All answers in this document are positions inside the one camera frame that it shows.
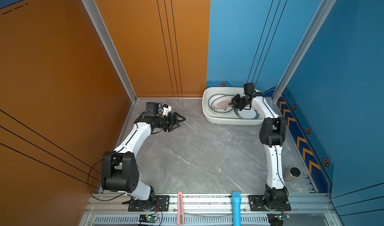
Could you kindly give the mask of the orange sunburst plate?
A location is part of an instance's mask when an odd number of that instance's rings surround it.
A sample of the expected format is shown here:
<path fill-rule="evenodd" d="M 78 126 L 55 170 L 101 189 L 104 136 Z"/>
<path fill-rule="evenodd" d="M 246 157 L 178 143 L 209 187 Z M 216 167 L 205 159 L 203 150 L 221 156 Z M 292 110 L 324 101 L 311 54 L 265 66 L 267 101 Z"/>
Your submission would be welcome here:
<path fill-rule="evenodd" d="M 208 107 L 210 111 L 216 115 L 225 116 L 230 114 L 234 107 L 232 105 L 232 99 L 234 95 L 227 94 L 214 94 L 208 100 Z"/>

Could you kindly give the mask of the green lettered rim plate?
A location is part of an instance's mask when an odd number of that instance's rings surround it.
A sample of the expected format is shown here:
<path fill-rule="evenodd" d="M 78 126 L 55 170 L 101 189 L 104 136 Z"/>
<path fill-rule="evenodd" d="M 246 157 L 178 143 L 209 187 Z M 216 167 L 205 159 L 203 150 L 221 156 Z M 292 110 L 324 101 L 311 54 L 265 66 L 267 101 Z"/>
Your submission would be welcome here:
<path fill-rule="evenodd" d="M 235 108 L 234 112 L 242 120 L 257 120 L 260 117 L 259 113 L 252 108 L 244 108 L 243 110 Z"/>

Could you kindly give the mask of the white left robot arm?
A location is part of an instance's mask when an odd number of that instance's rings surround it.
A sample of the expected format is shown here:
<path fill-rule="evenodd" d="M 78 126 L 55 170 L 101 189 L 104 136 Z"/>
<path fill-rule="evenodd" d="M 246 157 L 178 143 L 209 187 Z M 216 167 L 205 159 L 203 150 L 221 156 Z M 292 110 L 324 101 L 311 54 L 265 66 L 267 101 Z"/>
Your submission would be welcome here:
<path fill-rule="evenodd" d="M 129 204 L 150 211 L 155 207 L 155 191 L 141 181 L 136 156 L 154 129 L 172 132 L 186 118 L 176 112 L 166 116 L 143 112 L 134 122 L 128 137 L 112 152 L 105 152 L 102 163 L 102 189 L 121 192 L 132 199 Z"/>

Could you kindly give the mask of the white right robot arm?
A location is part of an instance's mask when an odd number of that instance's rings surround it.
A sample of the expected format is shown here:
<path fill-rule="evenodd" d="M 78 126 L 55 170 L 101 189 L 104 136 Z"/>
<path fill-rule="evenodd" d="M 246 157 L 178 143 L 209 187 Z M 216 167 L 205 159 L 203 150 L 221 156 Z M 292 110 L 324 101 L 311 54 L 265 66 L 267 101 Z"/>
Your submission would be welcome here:
<path fill-rule="evenodd" d="M 280 117 L 267 103 L 260 92 L 235 95 L 232 105 L 239 111 L 250 107 L 263 119 L 259 133 L 267 157 L 267 182 L 264 195 L 264 207 L 268 210 L 280 210 L 287 204 L 289 192 L 282 169 L 282 149 L 286 139 L 287 120 Z"/>

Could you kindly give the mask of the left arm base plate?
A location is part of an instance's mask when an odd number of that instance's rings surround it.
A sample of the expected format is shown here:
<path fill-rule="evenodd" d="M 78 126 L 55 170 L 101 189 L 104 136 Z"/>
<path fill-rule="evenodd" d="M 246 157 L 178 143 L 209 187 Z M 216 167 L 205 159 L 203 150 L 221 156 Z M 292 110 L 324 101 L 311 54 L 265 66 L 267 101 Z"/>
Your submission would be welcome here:
<path fill-rule="evenodd" d="M 168 195 L 155 195 L 146 201 L 131 200 L 129 204 L 129 212 L 155 212 L 160 209 L 163 212 L 169 210 L 170 196 Z"/>

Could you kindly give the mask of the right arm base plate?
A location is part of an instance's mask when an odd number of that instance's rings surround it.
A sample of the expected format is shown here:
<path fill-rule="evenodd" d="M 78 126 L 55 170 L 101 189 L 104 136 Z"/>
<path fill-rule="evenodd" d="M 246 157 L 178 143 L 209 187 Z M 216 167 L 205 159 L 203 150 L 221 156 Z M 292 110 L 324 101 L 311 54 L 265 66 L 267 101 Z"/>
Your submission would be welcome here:
<path fill-rule="evenodd" d="M 292 210 L 290 202 L 272 200 L 268 202 L 264 195 L 249 195 L 249 206 L 252 212 L 280 211 L 289 212 Z"/>

